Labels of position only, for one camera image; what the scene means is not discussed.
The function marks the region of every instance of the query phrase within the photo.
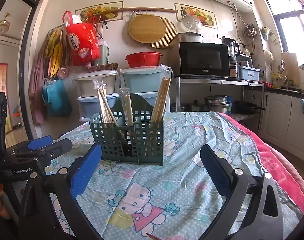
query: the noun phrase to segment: hello kitty tablecloth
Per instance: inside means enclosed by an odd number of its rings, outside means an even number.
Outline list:
[[[53,160],[47,174],[69,167],[94,142],[88,122],[63,138],[69,138],[73,148]],[[258,176],[265,171],[252,138],[219,114],[165,113],[164,166],[102,160],[77,201],[105,240],[148,239],[147,233],[163,240],[198,239],[225,201],[200,160],[205,143],[233,168]],[[303,214],[278,185],[277,189],[285,238]],[[55,195],[51,197],[62,228],[73,234]],[[230,233],[241,225],[249,200],[248,196]]]

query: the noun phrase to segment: countertop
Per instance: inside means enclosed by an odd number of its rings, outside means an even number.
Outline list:
[[[282,88],[265,88],[265,91],[269,93],[282,94],[282,95],[304,99],[304,93],[291,90],[291,88],[288,88],[288,90]]]

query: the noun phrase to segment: wicker basket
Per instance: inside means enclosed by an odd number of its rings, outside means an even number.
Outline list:
[[[121,99],[111,108],[119,125],[103,123],[100,113],[90,119],[90,128],[95,143],[102,148],[102,159],[135,164],[155,163],[163,165],[163,119],[151,123],[153,106],[144,98],[131,94],[134,126],[125,126]],[[130,152],[124,152],[119,130],[126,133]]]
[[[118,68],[117,63],[105,64],[105,65],[97,65],[93,67],[86,67],[86,70],[91,73],[99,70],[116,70]]]

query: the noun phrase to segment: plastic storage drawer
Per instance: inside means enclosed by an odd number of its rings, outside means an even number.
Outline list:
[[[118,93],[107,95],[108,105],[110,108],[114,106],[118,98]],[[76,100],[79,103],[80,120],[87,121],[85,118],[91,118],[91,116],[93,116],[100,110],[97,96],[87,98],[78,97]]]
[[[115,90],[115,82],[118,72],[115,70],[107,70],[107,71],[95,71],[92,73],[85,73],[77,75],[75,80],[77,83],[77,87],[79,90],[79,96],[83,98],[87,97],[95,97],[97,95],[97,91],[94,88],[93,80],[103,80],[106,86],[106,94],[111,95]]]
[[[147,92],[147,93],[137,93],[141,97],[143,97],[150,105],[154,106],[157,92]],[[171,106],[170,106],[170,93],[167,94],[166,97],[166,103],[165,103],[165,112],[170,113],[171,112]]]
[[[131,93],[146,93],[159,90],[164,71],[162,69],[135,69],[129,68],[120,71],[121,79]]]

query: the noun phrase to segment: curtain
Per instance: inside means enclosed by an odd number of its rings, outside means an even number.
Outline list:
[[[4,92],[7,97],[6,91],[6,76],[7,76],[7,64],[0,64],[0,92]],[[12,130],[11,119],[9,114],[9,104],[7,109],[7,117],[6,117],[6,125],[5,125],[5,133]]]

